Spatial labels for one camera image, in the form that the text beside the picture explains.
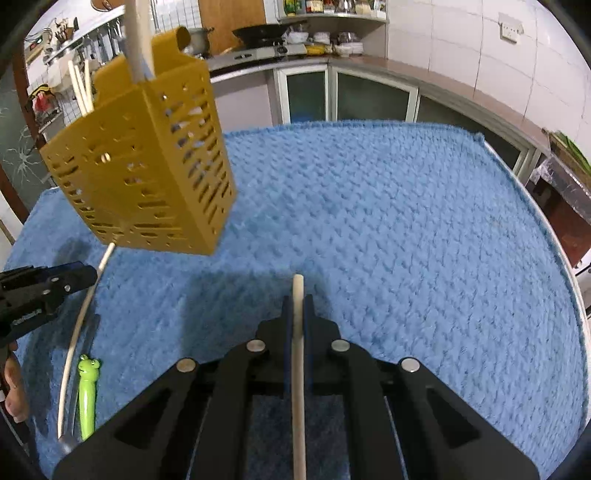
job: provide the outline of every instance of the white tile wall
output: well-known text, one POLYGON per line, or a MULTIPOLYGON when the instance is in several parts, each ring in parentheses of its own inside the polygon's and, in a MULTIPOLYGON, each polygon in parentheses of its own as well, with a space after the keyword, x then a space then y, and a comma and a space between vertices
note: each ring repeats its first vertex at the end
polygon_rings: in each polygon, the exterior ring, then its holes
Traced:
POLYGON ((500 60, 530 78, 534 76, 537 44, 533 38, 521 35, 517 45, 501 38, 501 26, 484 19, 482 54, 500 60))
POLYGON ((537 37, 535 26, 535 6, 522 0, 482 0, 482 16, 498 22, 499 13, 521 21, 524 34, 534 40, 537 37))
POLYGON ((431 37, 391 30, 388 34, 388 52, 391 60, 428 69, 431 37))
POLYGON ((539 127, 562 130, 591 157, 591 69, 539 2, 389 0, 388 8, 389 58, 425 68, 429 54, 430 70, 474 85, 539 127), (407 7, 396 19, 397 5, 407 7), (499 13, 523 25, 517 44, 501 40, 499 13))
POLYGON ((463 12, 474 15, 482 15, 482 2, 474 0, 431 0, 433 5, 440 7, 457 8, 463 12))
POLYGON ((536 125, 561 130, 573 139, 577 137, 581 124, 580 114, 577 115, 557 95, 537 82, 533 83, 525 116, 536 125))
POLYGON ((522 115, 530 97, 531 84, 531 77, 506 63, 484 54, 480 57, 477 90, 503 102, 522 115))
POLYGON ((534 79, 553 92, 564 103, 571 105, 579 116, 585 102, 585 77, 577 67, 543 44, 538 44, 534 79))
POLYGON ((583 122, 588 122, 591 124, 591 76, 587 76, 587 81, 585 83, 585 108, 583 110, 583 122))
POLYGON ((585 152, 591 152, 591 123, 587 123, 585 121, 581 122, 577 137, 572 138, 571 140, 575 141, 578 148, 589 160, 591 158, 591 153, 585 152))
POLYGON ((434 38, 429 70, 474 87, 479 60, 480 54, 471 48, 434 38))
POLYGON ((433 7, 433 38, 480 51, 482 17, 452 8, 433 7))
POLYGON ((390 27, 430 37, 432 10, 431 5, 413 1, 392 2, 389 13, 390 27))

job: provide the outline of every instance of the blue towel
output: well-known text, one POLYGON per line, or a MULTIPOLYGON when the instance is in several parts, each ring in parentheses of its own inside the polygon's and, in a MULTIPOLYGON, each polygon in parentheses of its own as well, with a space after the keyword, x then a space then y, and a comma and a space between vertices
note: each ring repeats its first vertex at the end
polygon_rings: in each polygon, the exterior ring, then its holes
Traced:
MULTIPOLYGON (((239 195, 214 255, 111 257, 78 348, 102 361, 97 424, 177 359, 210 361, 252 338, 302 273, 344 338, 387 361, 420 359, 547 477, 586 418, 582 330, 547 228, 482 137, 345 122, 236 132, 226 146, 239 195)), ((52 190, 7 268, 96 266, 104 250, 52 190)), ((57 399, 83 295, 19 349, 48 475, 63 456, 57 399)), ((256 399, 249 478, 291 476, 279 447, 290 444, 288 412, 285 401, 256 399)), ((311 478, 347 476, 342 415, 338 398, 307 405, 311 478)))

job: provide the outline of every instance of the yellow plastic basket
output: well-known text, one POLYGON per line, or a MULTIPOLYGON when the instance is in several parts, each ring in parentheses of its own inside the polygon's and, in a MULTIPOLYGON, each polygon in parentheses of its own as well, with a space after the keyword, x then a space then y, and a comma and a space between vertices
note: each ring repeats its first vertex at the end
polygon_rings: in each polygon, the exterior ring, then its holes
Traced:
POLYGON ((98 70, 95 110, 41 155, 104 243, 211 254, 236 198, 207 64, 184 55, 181 27, 152 39, 153 80, 124 57, 98 70))

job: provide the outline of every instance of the cooking pot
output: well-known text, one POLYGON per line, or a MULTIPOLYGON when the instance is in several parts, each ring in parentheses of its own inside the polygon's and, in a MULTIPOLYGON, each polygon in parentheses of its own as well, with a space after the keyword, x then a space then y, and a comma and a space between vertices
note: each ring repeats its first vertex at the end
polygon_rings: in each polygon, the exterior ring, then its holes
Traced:
POLYGON ((187 55, 209 55, 210 45, 207 34, 213 30, 213 28, 188 28, 191 43, 183 51, 187 55))

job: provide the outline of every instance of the wooden board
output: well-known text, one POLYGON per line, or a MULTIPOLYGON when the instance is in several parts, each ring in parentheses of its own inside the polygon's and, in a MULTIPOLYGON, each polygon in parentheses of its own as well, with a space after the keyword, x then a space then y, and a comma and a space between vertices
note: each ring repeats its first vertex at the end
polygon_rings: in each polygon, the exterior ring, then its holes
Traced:
POLYGON ((209 34, 212 55, 240 45, 232 30, 267 23, 262 0, 199 0, 199 13, 203 28, 215 28, 209 34))

